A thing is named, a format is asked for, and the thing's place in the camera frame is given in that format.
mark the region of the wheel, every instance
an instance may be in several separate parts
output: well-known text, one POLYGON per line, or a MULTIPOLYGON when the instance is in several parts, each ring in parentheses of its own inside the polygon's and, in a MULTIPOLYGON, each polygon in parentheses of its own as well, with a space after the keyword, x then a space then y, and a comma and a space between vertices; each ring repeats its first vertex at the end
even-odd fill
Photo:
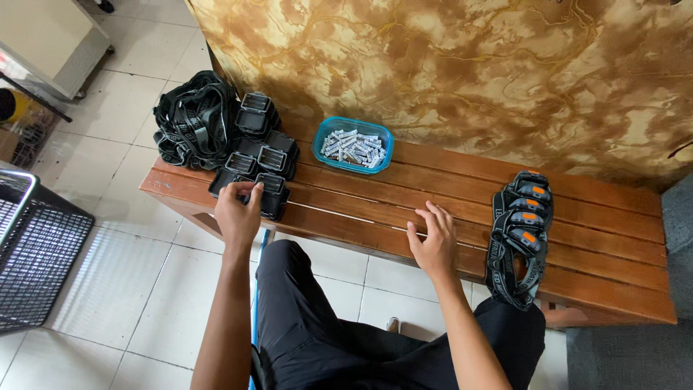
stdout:
POLYGON ((111 2, 108 0, 102 0, 101 4, 99 4, 98 7, 106 13, 113 13, 113 11, 116 10, 115 8, 113 8, 113 4, 111 4, 111 2))

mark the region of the left hand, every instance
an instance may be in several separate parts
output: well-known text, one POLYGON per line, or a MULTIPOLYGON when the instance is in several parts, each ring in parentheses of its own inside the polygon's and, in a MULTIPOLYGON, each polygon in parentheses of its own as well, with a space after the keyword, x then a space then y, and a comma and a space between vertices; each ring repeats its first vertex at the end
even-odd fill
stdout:
POLYGON ((214 219, 224 236, 226 251, 250 251, 253 239, 260 229, 260 200, 263 183, 231 183, 219 191, 219 200, 214 208, 214 219), (243 205, 237 195, 250 194, 250 201, 243 205))

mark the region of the marble wall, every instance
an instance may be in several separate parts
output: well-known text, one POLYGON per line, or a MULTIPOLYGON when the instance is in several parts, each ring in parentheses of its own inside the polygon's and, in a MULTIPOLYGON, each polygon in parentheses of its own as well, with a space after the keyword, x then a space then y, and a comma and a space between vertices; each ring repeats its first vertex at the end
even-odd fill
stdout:
POLYGON ((693 171, 693 0, 187 0, 289 126, 666 188, 693 171))

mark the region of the sneaker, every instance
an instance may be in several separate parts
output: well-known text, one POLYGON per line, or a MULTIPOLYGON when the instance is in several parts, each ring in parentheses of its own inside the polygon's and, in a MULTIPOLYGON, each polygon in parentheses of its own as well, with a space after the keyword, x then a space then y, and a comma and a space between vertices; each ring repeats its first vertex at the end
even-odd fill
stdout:
POLYGON ((392 317, 391 319, 387 320, 385 329, 388 332, 395 332, 399 334, 402 330, 402 324, 399 322, 399 319, 397 317, 392 317))

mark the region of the black wire basket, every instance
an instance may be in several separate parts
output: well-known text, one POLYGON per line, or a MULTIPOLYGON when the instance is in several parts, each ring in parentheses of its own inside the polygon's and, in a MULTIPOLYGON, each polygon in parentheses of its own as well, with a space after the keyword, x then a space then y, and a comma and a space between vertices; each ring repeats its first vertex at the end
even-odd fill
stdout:
POLYGON ((38 177, 0 169, 0 335, 47 320, 92 226, 38 177))

